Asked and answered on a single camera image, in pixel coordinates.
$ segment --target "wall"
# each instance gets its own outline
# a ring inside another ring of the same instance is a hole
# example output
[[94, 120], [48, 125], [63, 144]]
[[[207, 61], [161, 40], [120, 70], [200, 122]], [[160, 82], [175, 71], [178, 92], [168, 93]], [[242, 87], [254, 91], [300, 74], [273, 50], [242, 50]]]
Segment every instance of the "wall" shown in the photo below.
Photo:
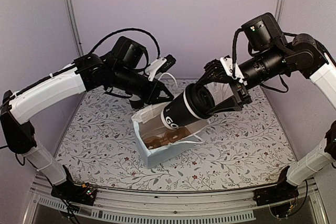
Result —
[[[285, 0], [280, 26], [291, 33], [309, 33], [322, 42], [332, 55], [336, 54], [336, 3], [334, 0]], [[310, 81], [295, 73], [285, 78], [290, 87], [287, 94], [267, 91], [272, 106], [298, 158], [311, 151], [325, 136], [336, 120], [335, 109]], [[280, 87], [278, 80], [267, 83]], [[336, 220], [334, 181], [331, 166], [318, 173], [316, 181], [329, 220]]]
[[[0, 0], [0, 94], [19, 90], [55, 72], [77, 56], [64, 0]], [[79, 97], [64, 100], [32, 119], [52, 153]], [[0, 130], [0, 146], [5, 145]], [[0, 151], [0, 223], [22, 223], [35, 171]]]
[[[276, 0], [73, 0], [84, 52], [114, 30], [143, 28], [157, 38], [163, 56], [175, 56], [170, 72], [180, 78], [199, 78], [207, 62], [231, 54], [235, 30], [259, 14], [274, 12], [275, 4]], [[124, 35], [145, 45], [154, 59], [155, 47], [146, 35]], [[111, 50], [118, 37], [102, 44], [97, 53]], [[246, 48], [242, 35], [240, 62], [249, 57]]]

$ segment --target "black cup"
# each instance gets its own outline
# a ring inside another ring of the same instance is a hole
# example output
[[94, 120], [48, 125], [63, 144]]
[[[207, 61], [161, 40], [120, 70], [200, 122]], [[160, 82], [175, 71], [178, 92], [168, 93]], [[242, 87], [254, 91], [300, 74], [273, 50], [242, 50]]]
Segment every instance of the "black cup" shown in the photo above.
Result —
[[162, 110], [161, 120], [168, 129], [176, 129], [208, 119], [212, 115], [207, 112], [214, 106], [215, 101], [208, 89], [192, 83]]

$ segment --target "open box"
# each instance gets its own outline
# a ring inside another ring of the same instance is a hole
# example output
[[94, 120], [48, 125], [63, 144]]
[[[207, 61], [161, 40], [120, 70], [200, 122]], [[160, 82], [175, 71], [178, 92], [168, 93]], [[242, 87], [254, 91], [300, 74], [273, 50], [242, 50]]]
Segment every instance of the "open box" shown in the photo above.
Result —
[[152, 135], [162, 136], [166, 130], [166, 127], [161, 121], [160, 113], [168, 103], [169, 102], [149, 105], [132, 116], [137, 148], [147, 168], [152, 168], [159, 163], [176, 157], [184, 151], [203, 143], [203, 140], [197, 136], [197, 133], [208, 126], [208, 120], [199, 120], [186, 126], [191, 134], [175, 143], [170, 143], [155, 149], [147, 148], [143, 139]]

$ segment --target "logo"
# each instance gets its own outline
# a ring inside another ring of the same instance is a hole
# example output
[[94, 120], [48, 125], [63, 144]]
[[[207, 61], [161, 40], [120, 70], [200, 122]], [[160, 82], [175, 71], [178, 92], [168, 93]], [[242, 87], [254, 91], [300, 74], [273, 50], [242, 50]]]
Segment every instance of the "logo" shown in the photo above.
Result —
[[166, 123], [167, 123], [171, 128], [174, 128], [174, 129], [178, 128], [178, 125], [177, 125], [176, 123], [173, 122], [173, 120], [170, 118], [170, 116], [167, 116], [167, 117], [165, 118], [165, 120], [166, 120]]

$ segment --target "floral tablecloth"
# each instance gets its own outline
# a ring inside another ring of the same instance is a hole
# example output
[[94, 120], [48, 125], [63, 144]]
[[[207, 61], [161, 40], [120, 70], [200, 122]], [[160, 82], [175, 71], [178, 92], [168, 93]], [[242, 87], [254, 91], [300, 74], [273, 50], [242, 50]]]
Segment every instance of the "floral tablecloth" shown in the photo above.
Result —
[[[165, 81], [173, 94], [193, 80]], [[139, 190], [198, 191], [257, 186], [277, 181], [295, 160], [260, 87], [240, 112], [220, 113], [201, 137], [205, 143], [146, 169], [137, 151], [125, 99], [96, 89], [86, 94], [61, 144], [57, 160], [73, 178], [100, 186]]]

